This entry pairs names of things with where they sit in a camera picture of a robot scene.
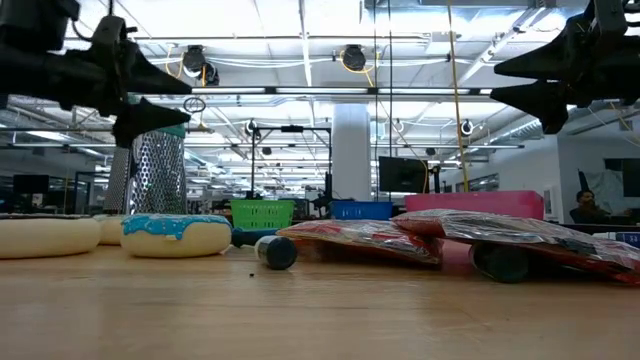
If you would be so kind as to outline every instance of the pink box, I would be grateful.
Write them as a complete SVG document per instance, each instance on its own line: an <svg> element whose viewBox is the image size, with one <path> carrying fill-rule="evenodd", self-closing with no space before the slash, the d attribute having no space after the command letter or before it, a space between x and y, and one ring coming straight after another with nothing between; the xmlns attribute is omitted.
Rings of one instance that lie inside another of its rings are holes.
<svg viewBox="0 0 640 360"><path fill-rule="evenodd" d="M535 191L408 195L407 211L453 209L544 219L544 199Z"/></svg>

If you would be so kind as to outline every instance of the white column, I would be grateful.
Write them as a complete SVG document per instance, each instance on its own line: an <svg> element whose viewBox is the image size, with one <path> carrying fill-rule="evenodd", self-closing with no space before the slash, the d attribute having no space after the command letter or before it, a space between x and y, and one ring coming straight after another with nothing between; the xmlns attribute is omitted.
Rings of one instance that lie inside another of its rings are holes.
<svg viewBox="0 0 640 360"><path fill-rule="evenodd" d="M333 197L371 200L371 138L366 104L336 104L333 142Z"/></svg>

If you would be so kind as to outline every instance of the green basket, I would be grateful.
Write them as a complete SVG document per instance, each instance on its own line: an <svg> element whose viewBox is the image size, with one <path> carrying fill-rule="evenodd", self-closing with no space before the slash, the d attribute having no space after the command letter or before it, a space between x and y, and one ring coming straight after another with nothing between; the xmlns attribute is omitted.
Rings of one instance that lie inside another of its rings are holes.
<svg viewBox="0 0 640 360"><path fill-rule="evenodd" d="M289 227L294 205L291 200L231 200L233 226L243 230Z"/></svg>

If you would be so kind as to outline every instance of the plastic bag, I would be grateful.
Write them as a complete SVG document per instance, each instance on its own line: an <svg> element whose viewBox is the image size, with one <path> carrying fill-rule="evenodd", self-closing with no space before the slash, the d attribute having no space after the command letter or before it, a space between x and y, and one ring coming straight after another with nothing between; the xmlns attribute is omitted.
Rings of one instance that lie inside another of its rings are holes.
<svg viewBox="0 0 640 360"><path fill-rule="evenodd" d="M318 220L303 222L278 231L278 235L300 240L324 240L371 250L376 255L438 265L442 242L413 235L391 221Z"/></svg>
<svg viewBox="0 0 640 360"><path fill-rule="evenodd" d="M392 221L423 236L526 247L566 265L640 285L640 249L548 222L448 209L406 213Z"/></svg>

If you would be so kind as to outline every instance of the table surface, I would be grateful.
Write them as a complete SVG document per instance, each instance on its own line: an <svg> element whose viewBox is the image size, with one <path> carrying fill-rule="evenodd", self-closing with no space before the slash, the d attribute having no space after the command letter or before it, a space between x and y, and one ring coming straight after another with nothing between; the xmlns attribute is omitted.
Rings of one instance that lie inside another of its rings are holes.
<svg viewBox="0 0 640 360"><path fill-rule="evenodd" d="M464 269L299 262L276 272L251 249L3 260L1 358L638 358L639 289L504 285Z"/></svg>

